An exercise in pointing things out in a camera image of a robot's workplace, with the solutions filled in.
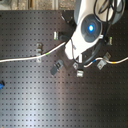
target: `wire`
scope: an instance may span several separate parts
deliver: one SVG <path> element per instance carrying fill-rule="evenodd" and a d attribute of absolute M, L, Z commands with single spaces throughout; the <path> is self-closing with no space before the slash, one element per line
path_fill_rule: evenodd
<path fill-rule="evenodd" d="M 108 64 L 120 64 L 124 61 L 128 60 L 128 57 L 123 59 L 123 60 L 120 60 L 120 61 L 116 61 L 116 62 L 112 62 L 112 61 L 109 61 L 109 60 L 105 60 Z"/>
<path fill-rule="evenodd" d="M 120 10 L 120 11 L 117 11 L 117 10 L 116 10 L 116 12 L 117 12 L 117 13 L 119 13 L 119 14 L 123 12 L 123 7 L 124 7 L 124 0 L 121 0 L 121 3 L 122 3 L 122 7 L 121 7 L 121 10 Z"/>
<path fill-rule="evenodd" d="M 97 60 L 102 60 L 103 58 L 99 57 L 96 58 L 95 60 L 93 60 L 92 62 L 90 62 L 88 65 L 84 65 L 84 68 L 88 68 L 89 66 L 91 66 L 93 63 L 95 63 Z"/>
<path fill-rule="evenodd" d="M 88 65 L 84 65 L 84 68 L 88 68 L 89 66 L 91 66 L 94 62 L 96 62 L 97 60 L 104 60 L 105 62 L 107 62 L 108 64 L 120 64 L 120 63 L 122 63 L 122 62 L 124 62 L 124 61 L 126 61 L 126 60 L 128 60 L 128 57 L 126 57 L 125 59 L 122 59 L 122 60 L 120 60 L 120 61 L 109 61 L 109 60 L 106 60 L 106 59 L 104 59 L 104 58 L 101 58 L 101 57 L 99 57 L 99 58 L 96 58 L 95 60 L 93 60 L 92 62 L 90 62 Z"/>
<path fill-rule="evenodd" d="M 58 45 L 57 47 L 53 48 L 52 50 L 50 50 L 49 52 L 44 53 L 43 55 L 40 55 L 40 56 L 27 57 L 27 58 L 5 59 L 5 60 L 0 60 L 0 63 L 2 63 L 2 62 L 11 62 L 11 61 L 21 61 L 21 60 L 33 60 L 33 59 L 37 59 L 37 58 L 42 58 L 42 57 L 44 57 L 46 55 L 49 55 L 50 53 L 54 52 L 58 48 L 62 47 L 64 44 L 65 43 L 62 43 L 62 44 Z"/>

